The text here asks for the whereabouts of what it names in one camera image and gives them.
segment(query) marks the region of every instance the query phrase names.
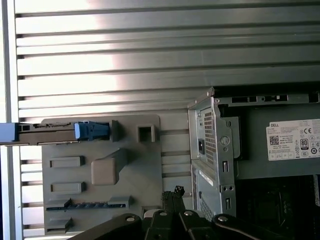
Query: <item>aluminum wall panel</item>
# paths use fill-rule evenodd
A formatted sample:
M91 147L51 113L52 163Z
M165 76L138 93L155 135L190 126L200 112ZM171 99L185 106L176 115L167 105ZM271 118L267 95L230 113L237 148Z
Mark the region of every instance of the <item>aluminum wall panel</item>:
M164 190L185 186L189 203L187 103L210 86L318 81L319 10L319 0L15 0L15 111L29 123L159 114ZM19 152L31 238L43 234L41 149Z

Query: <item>screw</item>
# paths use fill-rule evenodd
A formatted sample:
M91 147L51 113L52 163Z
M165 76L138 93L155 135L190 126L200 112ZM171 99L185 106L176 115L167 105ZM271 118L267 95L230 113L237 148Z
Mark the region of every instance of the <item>screw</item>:
M128 217L126 220L127 220L128 222L133 222L133 221L135 220L135 218L134 218L134 217Z
M223 136L220 140L222 145L228 145L230 143L230 138L227 136Z
M220 216L220 217L218 217L218 220L219 220L220 222L226 222L226 221L228 221L228 218L225 217L225 216Z
M192 214L194 214L192 211L185 211L184 215L186 216L191 216Z

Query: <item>power supply unit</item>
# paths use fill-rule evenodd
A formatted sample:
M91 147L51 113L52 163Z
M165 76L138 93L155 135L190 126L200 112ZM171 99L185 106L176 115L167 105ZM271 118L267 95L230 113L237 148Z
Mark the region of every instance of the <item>power supply unit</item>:
M193 208L317 239L319 86L210 88L188 105Z

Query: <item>80 plus logo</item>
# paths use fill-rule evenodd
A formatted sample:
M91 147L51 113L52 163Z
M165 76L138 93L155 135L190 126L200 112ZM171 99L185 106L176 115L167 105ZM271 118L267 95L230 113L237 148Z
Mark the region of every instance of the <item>80 plus logo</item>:
M309 140L304 138L300 140L300 148L301 150L308 150L309 149Z

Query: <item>metal frame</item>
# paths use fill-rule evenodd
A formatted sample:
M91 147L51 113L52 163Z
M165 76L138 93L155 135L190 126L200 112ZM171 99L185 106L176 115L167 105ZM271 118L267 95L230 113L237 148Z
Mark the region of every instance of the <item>metal frame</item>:
M18 122L18 77L16 54L15 1L1 0L1 72L4 88L4 106L0 112L2 122ZM3 239L23 239L20 148L1 147Z

